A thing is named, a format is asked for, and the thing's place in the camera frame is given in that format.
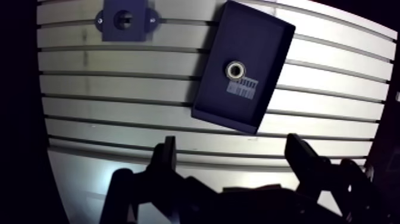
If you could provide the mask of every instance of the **dark background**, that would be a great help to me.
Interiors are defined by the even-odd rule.
[[[397,1],[319,2],[400,30]],[[36,6],[35,0],[18,0],[3,1],[0,7],[0,202],[3,204],[0,223],[68,223],[46,152],[47,137],[36,53]],[[388,169],[388,164],[400,145],[396,140],[400,103],[395,101],[400,87],[399,73],[397,63],[381,124],[368,157],[368,163],[376,170],[375,184],[387,204],[398,213],[400,207],[395,201],[400,201],[400,175],[398,171]]]

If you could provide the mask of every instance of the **barcode label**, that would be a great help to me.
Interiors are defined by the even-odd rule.
[[[231,80],[226,91],[240,97],[253,99],[257,84],[257,80],[243,77],[238,81]]]

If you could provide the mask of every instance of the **wall mount bracket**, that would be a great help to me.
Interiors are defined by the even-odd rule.
[[[104,0],[94,23],[103,41],[144,42],[157,28],[160,17],[148,8],[147,0]]]

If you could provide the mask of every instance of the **rectangular black tray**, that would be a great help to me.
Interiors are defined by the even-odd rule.
[[[192,117],[255,134],[285,62],[295,26],[234,1],[223,14]],[[244,65],[243,78],[230,79],[232,61]]]

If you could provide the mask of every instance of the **slatwall panel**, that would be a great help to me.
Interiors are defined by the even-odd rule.
[[[39,5],[51,145],[149,157],[175,135],[181,162],[286,167],[285,136],[295,132],[334,163],[348,157],[362,165],[382,115],[397,33],[315,2],[243,1],[297,27],[260,131],[248,136],[190,117],[224,2],[153,0],[163,21],[141,43],[101,41],[92,20],[102,0]]]

